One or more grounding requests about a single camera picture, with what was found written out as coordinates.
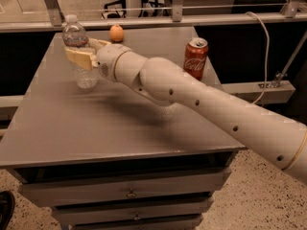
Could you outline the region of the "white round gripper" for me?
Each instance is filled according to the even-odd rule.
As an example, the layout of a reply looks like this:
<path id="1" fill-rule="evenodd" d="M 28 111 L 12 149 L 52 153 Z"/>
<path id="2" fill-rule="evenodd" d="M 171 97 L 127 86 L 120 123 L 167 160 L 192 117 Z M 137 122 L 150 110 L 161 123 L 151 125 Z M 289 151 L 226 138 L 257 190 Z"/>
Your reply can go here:
<path id="1" fill-rule="evenodd" d="M 96 38 L 89 38 L 89 46 L 91 48 L 65 46 L 64 50 L 68 60 L 82 69 L 92 71 L 98 66 L 100 75 L 109 81 L 131 82 L 128 60 L 122 57 L 123 54 L 130 52 L 131 48 Z"/>

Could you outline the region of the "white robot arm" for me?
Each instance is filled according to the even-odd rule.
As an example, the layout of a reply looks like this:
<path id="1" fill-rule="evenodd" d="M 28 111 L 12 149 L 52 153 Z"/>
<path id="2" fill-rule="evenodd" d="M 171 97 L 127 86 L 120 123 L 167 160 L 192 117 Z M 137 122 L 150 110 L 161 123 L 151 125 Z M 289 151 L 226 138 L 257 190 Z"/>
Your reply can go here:
<path id="1" fill-rule="evenodd" d="M 66 46 L 68 60 L 148 100 L 182 104 L 199 113 L 282 172 L 307 184 L 307 126 L 196 80 L 163 57 L 142 57 L 122 44 L 91 38 Z"/>

